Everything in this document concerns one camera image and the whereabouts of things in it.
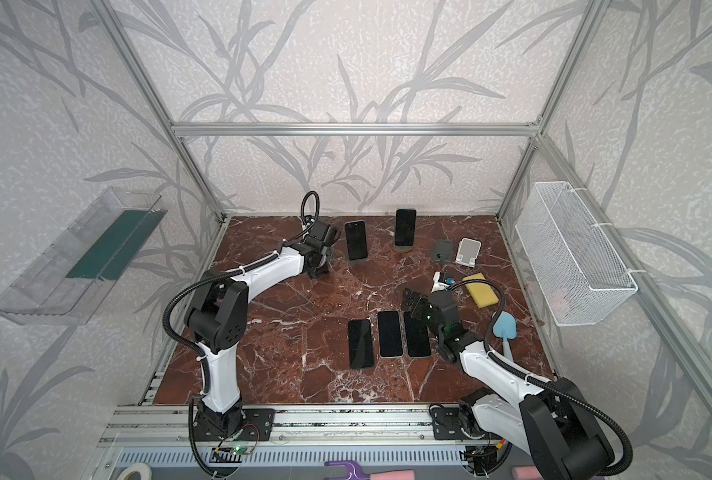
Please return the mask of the teal phone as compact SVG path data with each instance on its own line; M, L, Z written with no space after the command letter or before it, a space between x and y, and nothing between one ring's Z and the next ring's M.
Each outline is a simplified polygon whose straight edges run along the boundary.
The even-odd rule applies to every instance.
M426 325L415 319L410 312L405 312L404 328L408 355L411 358L430 357L431 345Z

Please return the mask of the pink-edged phone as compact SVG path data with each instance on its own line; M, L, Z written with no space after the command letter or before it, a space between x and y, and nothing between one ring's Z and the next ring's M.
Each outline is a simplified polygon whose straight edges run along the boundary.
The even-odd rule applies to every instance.
M350 262L368 258L367 231L364 220L347 222L345 225L347 255Z

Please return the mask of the white-edged phone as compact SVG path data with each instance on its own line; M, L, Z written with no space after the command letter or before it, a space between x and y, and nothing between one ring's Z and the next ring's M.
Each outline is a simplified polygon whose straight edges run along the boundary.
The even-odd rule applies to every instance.
M379 311L377 314L379 352L382 358L401 357L404 353L400 313Z

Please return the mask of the white folding phone stand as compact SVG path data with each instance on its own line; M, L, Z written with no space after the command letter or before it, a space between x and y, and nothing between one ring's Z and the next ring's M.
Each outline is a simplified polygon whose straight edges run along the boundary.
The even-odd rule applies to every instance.
M471 238L463 238L458 245L455 262L469 268L476 266L481 251L481 242Z

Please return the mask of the black phone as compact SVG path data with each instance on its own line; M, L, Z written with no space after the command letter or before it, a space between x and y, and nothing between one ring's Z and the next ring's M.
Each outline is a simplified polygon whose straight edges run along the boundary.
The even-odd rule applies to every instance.
M352 320L348 323L348 343L351 369L367 369L375 366L372 328L369 319Z

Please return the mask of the dark phone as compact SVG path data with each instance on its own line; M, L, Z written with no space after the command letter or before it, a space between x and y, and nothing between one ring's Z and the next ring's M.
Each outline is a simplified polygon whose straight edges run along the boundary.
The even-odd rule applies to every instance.
M415 243L417 211L415 209L398 209L395 215L394 246L410 248Z

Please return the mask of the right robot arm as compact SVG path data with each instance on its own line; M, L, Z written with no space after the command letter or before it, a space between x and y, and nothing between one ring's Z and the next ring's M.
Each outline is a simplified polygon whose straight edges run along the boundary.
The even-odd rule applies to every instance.
M609 415L585 401L570 380L537 375L498 352L485 336L467 329L448 285L428 295L407 289L402 309L437 340L442 358L488 387L461 407L471 436L496 434L528 453L544 479L615 476L632 464L632 443Z

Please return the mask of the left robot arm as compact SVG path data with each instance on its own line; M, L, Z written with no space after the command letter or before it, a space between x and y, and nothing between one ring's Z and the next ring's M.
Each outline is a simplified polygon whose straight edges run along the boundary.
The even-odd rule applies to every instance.
M163 312L162 327L177 343L197 353L201 397L191 404L194 421L221 438L233 437L246 420L238 385L238 345L248 327L249 304L258 295L306 273L328 272L338 229L321 219L305 219L297 237L272 253L233 270L218 272L175 295Z

